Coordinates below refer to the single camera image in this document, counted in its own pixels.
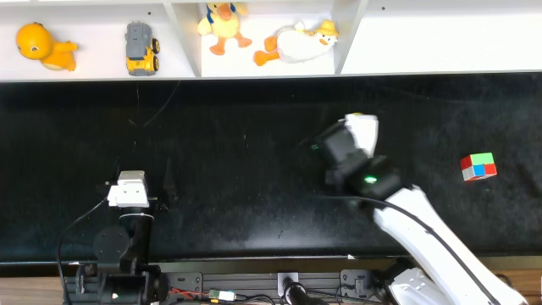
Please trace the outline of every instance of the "rubik's cube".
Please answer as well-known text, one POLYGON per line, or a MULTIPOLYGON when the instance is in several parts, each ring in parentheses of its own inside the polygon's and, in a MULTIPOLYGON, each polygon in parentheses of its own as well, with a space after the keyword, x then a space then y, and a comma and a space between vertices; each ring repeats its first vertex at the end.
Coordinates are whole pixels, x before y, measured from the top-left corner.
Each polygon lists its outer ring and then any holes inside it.
POLYGON ((497 175, 497 168, 491 152, 476 153, 461 160, 465 181, 485 179, 497 175))

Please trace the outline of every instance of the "white plush duck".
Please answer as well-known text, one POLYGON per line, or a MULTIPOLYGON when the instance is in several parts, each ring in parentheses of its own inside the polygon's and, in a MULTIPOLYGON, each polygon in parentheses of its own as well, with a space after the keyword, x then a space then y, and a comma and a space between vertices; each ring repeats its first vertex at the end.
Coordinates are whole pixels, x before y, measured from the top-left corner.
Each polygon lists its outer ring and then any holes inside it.
POLYGON ((279 58, 290 64, 308 61, 328 52, 337 42, 338 36, 333 21, 324 20, 314 32, 305 30, 305 25, 298 22, 296 26, 286 26, 276 36, 268 37, 265 40, 267 52, 257 51, 254 62, 263 66, 269 60, 279 58))

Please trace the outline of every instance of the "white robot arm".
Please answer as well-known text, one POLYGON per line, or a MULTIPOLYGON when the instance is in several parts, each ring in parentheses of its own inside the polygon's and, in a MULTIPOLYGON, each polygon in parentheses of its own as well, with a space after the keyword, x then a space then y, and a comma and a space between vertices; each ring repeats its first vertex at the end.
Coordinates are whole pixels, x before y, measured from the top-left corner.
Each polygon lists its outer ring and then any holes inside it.
POLYGON ((390 282, 387 290, 397 304, 527 304, 476 259, 419 187, 404 186, 385 158, 373 158, 377 138, 375 116, 348 114, 318 138, 318 145, 332 165, 327 182, 349 186, 370 203, 386 203, 374 205, 374 221, 425 271, 406 269, 390 282))

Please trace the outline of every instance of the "black tabletop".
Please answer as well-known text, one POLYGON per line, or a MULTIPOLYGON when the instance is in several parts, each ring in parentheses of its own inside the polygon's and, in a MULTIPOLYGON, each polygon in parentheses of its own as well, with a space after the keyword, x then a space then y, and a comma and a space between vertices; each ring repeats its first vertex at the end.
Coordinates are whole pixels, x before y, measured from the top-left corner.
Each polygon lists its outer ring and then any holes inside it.
MULTIPOLYGON (((378 115, 376 153, 475 253, 542 250, 540 75, 182 81, 154 116, 176 84, 0 85, 0 262, 53 261, 119 159, 151 180, 171 160, 180 200, 155 215, 154 261, 404 253, 367 211, 318 197, 309 140, 351 112, 378 115), (499 174, 464 182, 470 153, 493 153, 499 174)), ((92 260, 118 216, 104 206, 77 225, 65 259, 92 260)))

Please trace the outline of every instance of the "yellow and gray toy truck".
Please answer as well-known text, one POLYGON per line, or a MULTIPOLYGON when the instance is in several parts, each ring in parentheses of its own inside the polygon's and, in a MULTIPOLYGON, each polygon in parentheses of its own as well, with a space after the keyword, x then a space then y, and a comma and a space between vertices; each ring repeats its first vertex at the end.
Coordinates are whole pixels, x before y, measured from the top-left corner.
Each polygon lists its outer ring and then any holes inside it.
POLYGON ((133 76, 154 75, 160 67, 156 57, 160 44, 152 37, 151 27, 142 22, 132 22, 124 38, 128 73, 133 76))

